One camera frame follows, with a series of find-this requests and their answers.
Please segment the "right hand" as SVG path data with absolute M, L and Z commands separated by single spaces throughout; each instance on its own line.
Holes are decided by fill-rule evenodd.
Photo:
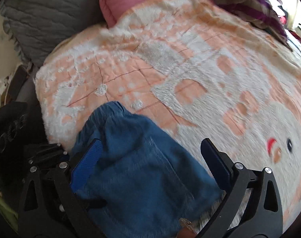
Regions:
M 190 222 L 188 219 L 180 218 L 179 224 L 181 226 L 181 229 L 178 232 L 176 238 L 195 238 L 197 236 L 197 232 L 194 229 L 192 222 Z

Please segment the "green left sleeve forearm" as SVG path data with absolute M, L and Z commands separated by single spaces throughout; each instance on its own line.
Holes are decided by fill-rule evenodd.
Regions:
M 18 213 L 14 211 L 0 195 L 0 214 L 15 233 L 18 233 Z

